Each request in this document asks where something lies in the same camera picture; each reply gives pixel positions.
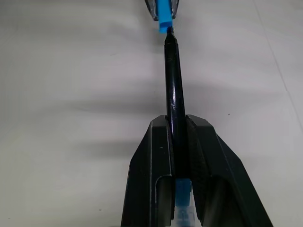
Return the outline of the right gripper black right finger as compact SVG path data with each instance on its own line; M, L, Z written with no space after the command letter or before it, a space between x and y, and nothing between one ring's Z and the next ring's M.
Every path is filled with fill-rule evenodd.
M205 119L188 115L191 180L204 227L271 227L272 222L238 156Z

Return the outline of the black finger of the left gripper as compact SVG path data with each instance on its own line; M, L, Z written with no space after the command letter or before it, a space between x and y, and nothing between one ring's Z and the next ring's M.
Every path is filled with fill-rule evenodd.
M154 21L158 21L158 10L157 10L157 0L145 0L147 9Z
M170 6L171 6L171 15L172 18L176 18L177 10L178 10L179 0L171 0Z

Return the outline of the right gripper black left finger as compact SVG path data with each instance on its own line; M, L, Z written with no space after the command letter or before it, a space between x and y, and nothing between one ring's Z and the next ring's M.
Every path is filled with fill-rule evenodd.
M174 170L166 117L153 119L129 165L121 226L169 227L174 216Z

